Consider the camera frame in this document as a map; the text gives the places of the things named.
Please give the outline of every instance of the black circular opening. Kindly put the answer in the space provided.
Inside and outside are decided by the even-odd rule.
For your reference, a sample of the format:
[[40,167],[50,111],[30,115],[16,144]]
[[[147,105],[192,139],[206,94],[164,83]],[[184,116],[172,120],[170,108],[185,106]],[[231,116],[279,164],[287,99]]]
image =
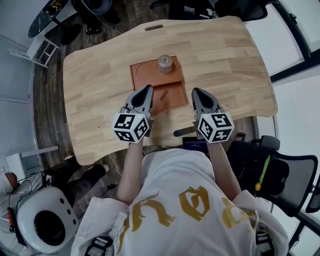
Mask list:
[[39,238],[50,246],[58,246],[65,240],[65,226],[52,211],[40,211],[34,218],[34,229]]

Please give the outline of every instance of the round black table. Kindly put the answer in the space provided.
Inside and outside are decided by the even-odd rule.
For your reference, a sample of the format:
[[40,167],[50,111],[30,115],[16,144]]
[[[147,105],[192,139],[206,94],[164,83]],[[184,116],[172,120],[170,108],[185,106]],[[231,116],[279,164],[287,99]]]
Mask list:
[[61,43],[63,45],[70,44],[79,35],[81,25],[74,24],[69,27],[66,27],[56,19],[56,16],[66,6],[68,1],[69,0],[50,0],[32,22],[29,28],[28,36],[30,38],[34,38],[42,30],[44,30],[51,21],[54,21],[63,30]]

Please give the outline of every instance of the table top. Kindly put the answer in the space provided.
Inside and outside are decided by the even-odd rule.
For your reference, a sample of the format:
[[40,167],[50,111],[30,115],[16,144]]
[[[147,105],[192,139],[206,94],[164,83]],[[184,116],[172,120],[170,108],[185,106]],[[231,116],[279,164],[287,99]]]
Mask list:
[[45,7],[39,12],[39,14],[36,16],[34,21],[32,22],[28,37],[34,38],[36,35],[38,35],[42,30],[46,28],[46,26],[49,25],[49,23],[60,13],[60,11],[66,6],[67,2],[69,0],[56,0],[55,2],[59,2],[58,5],[56,5],[56,9],[53,13],[46,12],[46,9],[48,6],[55,3],[54,1],[50,0]]
[[213,94],[234,120],[271,117],[278,111],[265,64],[239,18],[141,24],[64,60],[65,112],[79,164],[92,164],[128,147],[114,135],[112,121],[133,91],[130,65],[161,55],[177,56],[188,104],[159,113],[144,145],[182,144],[173,132],[193,126],[194,87]]

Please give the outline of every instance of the white stool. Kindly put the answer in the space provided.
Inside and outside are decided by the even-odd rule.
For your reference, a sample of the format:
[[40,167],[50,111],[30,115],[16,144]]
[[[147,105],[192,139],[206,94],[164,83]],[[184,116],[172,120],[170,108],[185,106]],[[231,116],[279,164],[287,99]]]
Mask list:
[[[39,50],[39,48],[42,46],[43,42],[46,41],[47,42],[47,45],[45,46],[43,52],[41,53],[40,57],[39,58],[36,58],[36,54]],[[46,52],[47,48],[49,47],[49,45],[53,45],[54,46],[54,49],[52,50],[51,53],[48,53]],[[45,67],[45,68],[48,68],[47,64],[48,62],[50,61],[52,55],[54,54],[54,52],[56,51],[56,49],[59,49],[59,47],[54,44],[53,42],[51,42],[50,40],[46,39],[46,37],[43,35],[43,34],[38,34],[33,42],[31,43],[28,51],[26,53],[24,52],[21,52],[21,51],[18,51],[18,50],[11,50],[9,48],[9,51],[10,51],[10,54],[12,56],[16,56],[16,57],[19,57],[19,58],[22,58],[22,59],[26,59],[26,60],[29,60],[33,63],[36,63],[42,67]],[[48,58],[46,60],[45,63],[42,63],[41,62],[41,58],[43,57],[43,55],[47,55]]]

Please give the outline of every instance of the black pants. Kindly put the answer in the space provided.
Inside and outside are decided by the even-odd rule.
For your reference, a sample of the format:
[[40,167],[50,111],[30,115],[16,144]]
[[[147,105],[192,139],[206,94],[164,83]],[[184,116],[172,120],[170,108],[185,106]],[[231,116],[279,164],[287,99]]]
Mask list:
[[[101,27],[101,23],[91,11],[84,5],[82,0],[73,0],[73,8],[79,13],[81,20],[88,27],[96,29]],[[103,18],[110,23],[117,24],[120,22],[118,17],[118,13],[116,12],[113,5],[111,5],[110,9],[104,13]]]
[[71,206],[88,193],[93,186],[105,174],[106,170],[102,165],[95,164],[87,170],[81,178],[68,182],[71,176],[81,167],[73,156],[65,162],[60,163],[46,173],[53,174],[53,185],[59,188],[65,195]]

